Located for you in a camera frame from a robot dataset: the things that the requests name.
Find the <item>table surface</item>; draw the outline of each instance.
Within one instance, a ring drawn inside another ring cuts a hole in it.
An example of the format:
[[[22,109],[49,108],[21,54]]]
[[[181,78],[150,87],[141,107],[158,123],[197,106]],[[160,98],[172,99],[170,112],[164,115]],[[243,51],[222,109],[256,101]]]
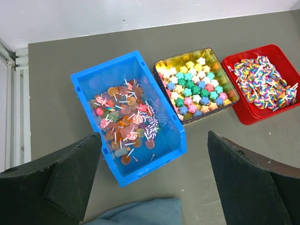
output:
[[[157,60],[205,47],[223,60],[270,43],[280,46],[300,71],[300,10],[30,44],[32,159],[92,132],[73,92],[72,73],[133,50],[140,51],[152,71]],[[299,166],[299,114],[300,107],[245,126],[230,108],[190,124],[185,127],[185,155],[124,188],[101,159],[85,221],[122,204],[178,197],[184,224],[226,224],[207,150],[208,131],[274,160]]]

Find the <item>white wall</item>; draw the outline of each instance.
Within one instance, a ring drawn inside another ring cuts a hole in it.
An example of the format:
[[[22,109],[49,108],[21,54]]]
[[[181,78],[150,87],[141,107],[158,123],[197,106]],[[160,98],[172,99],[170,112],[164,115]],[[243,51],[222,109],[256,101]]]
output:
[[[286,11],[300,8],[298,1],[3,0],[0,37],[15,50],[34,42]]]
[[[7,69],[0,60],[0,172],[5,170]]]

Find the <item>red plastic tray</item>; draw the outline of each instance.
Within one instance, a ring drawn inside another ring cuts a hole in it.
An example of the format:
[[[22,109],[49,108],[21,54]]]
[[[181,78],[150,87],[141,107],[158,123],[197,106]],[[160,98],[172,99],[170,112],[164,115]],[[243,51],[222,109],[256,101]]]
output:
[[[300,85],[300,75],[296,69],[292,66],[288,58],[282,52],[282,50],[276,45],[266,45],[259,48],[251,49],[245,52],[240,52],[234,55],[227,56],[222,61],[222,66],[228,74],[232,83],[234,84],[236,90],[240,94],[240,101],[233,105],[233,109],[237,114],[239,120],[245,125],[251,125],[257,123],[261,120],[269,118],[271,116],[277,115],[279,113],[285,112],[287,110],[293,109],[300,105],[300,91],[297,91],[297,102],[294,105],[289,105],[282,109],[278,109],[272,112],[270,109],[258,109],[254,104],[250,104],[242,91],[236,83],[236,75],[231,72],[227,66],[234,68],[234,63],[240,62],[242,59],[255,59],[258,55],[267,56],[272,64],[276,66],[276,69],[281,74],[282,78],[286,80],[288,85],[293,86],[295,83]]]

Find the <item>rectangular container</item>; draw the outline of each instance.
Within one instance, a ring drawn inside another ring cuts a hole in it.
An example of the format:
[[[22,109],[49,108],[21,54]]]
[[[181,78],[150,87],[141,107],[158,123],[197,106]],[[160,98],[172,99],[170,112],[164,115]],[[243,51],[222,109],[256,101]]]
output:
[[[101,118],[96,116],[88,102],[94,99],[95,95],[107,91],[112,86],[123,85],[124,79],[127,81],[136,79],[139,82],[148,103],[154,108],[161,128],[154,139],[155,147],[151,150],[147,149],[144,144],[146,138],[142,138],[143,145],[134,152],[138,162],[131,160],[126,166],[120,163],[120,157],[112,158],[113,150],[105,142],[105,132],[98,127]],[[122,187],[187,151],[185,130],[138,51],[75,73],[71,75],[71,80],[93,130],[101,134],[103,143],[101,151],[110,170]],[[152,154],[155,154],[155,157],[153,161],[150,161]]]
[[[184,54],[176,55],[176,56],[164,59],[164,60],[160,60],[154,64],[153,74],[154,74],[155,80],[158,83],[160,89],[162,90],[164,96],[168,100],[169,104],[172,106],[172,109],[174,110],[174,112],[176,112],[176,111],[172,105],[169,95],[167,94],[167,91],[165,89],[163,81],[158,74],[158,68],[175,67],[176,70],[179,71],[179,67],[185,66],[186,63],[189,61],[196,61],[200,57],[205,58],[207,65],[211,68],[211,71],[216,76],[215,79],[219,82],[219,85],[223,87],[224,92],[227,94],[229,100],[232,103],[230,103],[228,105],[224,105],[222,107],[219,107],[218,109],[215,109],[213,111],[209,111],[208,113],[204,113],[200,116],[192,117],[187,120],[181,120],[181,123],[183,125],[187,125],[192,122],[196,122],[196,121],[204,119],[208,116],[217,114],[225,109],[228,109],[230,106],[237,103],[240,98],[236,89],[234,88],[233,84],[231,83],[230,79],[228,78],[227,74],[223,70],[216,55],[214,54],[213,50],[211,48],[205,48],[205,49],[201,49],[201,50],[197,50],[197,51],[193,51],[193,52],[187,52]]]
[[[227,72],[228,76],[232,80],[235,88],[240,94],[241,101],[233,106],[235,113],[239,120],[245,125],[251,125],[261,120],[269,118],[271,116],[283,113],[287,110],[293,109],[300,105],[300,91],[297,92],[297,102],[294,105],[289,105],[282,109],[278,109],[274,112],[270,109],[258,109],[254,104],[249,103],[242,91],[236,83],[236,76],[228,68],[234,68],[233,65],[236,62],[240,62],[242,59],[255,59],[258,55],[267,56],[272,64],[276,66],[277,71],[281,74],[282,78],[286,80],[288,85],[293,86],[295,83],[300,83],[300,76],[296,69],[292,66],[288,58],[282,52],[282,50],[276,45],[266,45],[259,48],[251,49],[245,52],[240,52],[234,55],[227,56],[222,65]]]

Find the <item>blue plastic bin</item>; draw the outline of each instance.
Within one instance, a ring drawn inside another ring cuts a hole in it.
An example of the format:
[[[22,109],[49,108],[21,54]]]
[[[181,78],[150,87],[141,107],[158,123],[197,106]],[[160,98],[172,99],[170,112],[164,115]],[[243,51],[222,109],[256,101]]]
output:
[[[89,102],[95,95],[103,93],[110,87],[124,84],[124,79],[136,79],[140,83],[148,103],[154,108],[161,130],[154,139],[155,147],[147,149],[143,145],[134,151],[138,162],[131,160],[129,165],[120,163],[121,157],[113,159],[113,150],[105,143],[105,132],[98,128],[102,118],[97,117]],[[109,168],[123,187],[142,176],[158,169],[187,151],[185,130],[174,110],[154,80],[151,72],[138,51],[128,53],[113,60],[71,75],[74,90],[81,101],[95,132],[102,137],[102,153]]]

